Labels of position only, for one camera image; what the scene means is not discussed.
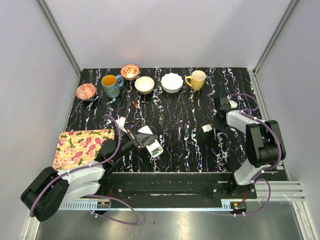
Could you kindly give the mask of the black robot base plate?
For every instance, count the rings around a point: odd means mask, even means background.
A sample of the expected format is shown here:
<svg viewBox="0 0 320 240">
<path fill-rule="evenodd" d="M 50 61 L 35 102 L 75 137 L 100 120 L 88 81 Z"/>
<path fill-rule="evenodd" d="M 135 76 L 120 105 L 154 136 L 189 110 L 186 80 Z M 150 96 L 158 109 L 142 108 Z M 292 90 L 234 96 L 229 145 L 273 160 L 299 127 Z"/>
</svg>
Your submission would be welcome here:
<svg viewBox="0 0 320 240">
<path fill-rule="evenodd" d="M 104 176 L 94 196 L 203 197 L 205 199 L 257 198 L 253 185 L 235 186 L 230 172 L 114 172 Z"/>
</svg>

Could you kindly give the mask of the white remote control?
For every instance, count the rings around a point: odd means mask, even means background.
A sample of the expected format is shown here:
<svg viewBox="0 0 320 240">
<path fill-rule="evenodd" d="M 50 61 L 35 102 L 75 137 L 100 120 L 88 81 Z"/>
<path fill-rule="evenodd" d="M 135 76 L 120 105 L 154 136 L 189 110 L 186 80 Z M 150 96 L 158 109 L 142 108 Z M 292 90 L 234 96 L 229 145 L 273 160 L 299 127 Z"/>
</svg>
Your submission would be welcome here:
<svg viewBox="0 0 320 240">
<path fill-rule="evenodd" d="M 152 144 L 147 145 L 146 149 L 152 158 L 156 158 L 164 152 L 158 140 L 155 140 Z"/>
</svg>

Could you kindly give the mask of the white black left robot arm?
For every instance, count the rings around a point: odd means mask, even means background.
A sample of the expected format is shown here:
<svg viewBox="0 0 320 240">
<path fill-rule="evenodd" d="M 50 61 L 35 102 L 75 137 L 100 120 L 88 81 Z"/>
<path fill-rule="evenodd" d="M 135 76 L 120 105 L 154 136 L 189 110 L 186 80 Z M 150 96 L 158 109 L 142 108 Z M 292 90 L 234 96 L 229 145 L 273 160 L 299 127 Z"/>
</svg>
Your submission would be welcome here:
<svg viewBox="0 0 320 240">
<path fill-rule="evenodd" d="M 104 140 L 96 158 L 85 165 L 67 170 L 46 167 L 22 192 L 20 200 L 31 217 L 44 222 L 73 200 L 89 195 L 102 198 L 109 189 L 101 179 L 114 171 L 115 161 L 134 148 L 152 152 L 157 142 L 158 136 L 148 126 L 139 130 L 128 128 L 119 141 Z"/>
</svg>

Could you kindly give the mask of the white battery cover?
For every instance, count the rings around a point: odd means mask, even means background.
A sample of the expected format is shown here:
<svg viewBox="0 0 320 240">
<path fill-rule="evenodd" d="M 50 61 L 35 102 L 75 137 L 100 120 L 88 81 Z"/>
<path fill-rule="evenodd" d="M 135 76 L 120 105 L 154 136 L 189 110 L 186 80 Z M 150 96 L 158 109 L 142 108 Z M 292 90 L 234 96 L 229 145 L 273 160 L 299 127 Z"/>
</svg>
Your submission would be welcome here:
<svg viewBox="0 0 320 240">
<path fill-rule="evenodd" d="M 210 132 L 213 129 L 210 124 L 203 125 L 201 128 L 204 133 Z"/>
</svg>

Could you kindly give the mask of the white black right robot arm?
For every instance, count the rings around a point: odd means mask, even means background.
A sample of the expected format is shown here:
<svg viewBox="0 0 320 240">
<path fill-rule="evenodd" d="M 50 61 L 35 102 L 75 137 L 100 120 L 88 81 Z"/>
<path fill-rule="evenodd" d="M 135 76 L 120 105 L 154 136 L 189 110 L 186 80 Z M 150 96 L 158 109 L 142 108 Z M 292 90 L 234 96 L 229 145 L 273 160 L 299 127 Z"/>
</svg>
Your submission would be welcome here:
<svg viewBox="0 0 320 240">
<path fill-rule="evenodd" d="M 232 96 L 216 97 L 214 105 L 219 127 L 234 128 L 246 136 L 247 159 L 233 172 L 226 187 L 231 197 L 239 198 L 250 190 L 262 173 L 276 168 L 285 159 L 286 149 L 277 121 L 246 114 L 247 109 L 232 106 Z"/>
</svg>

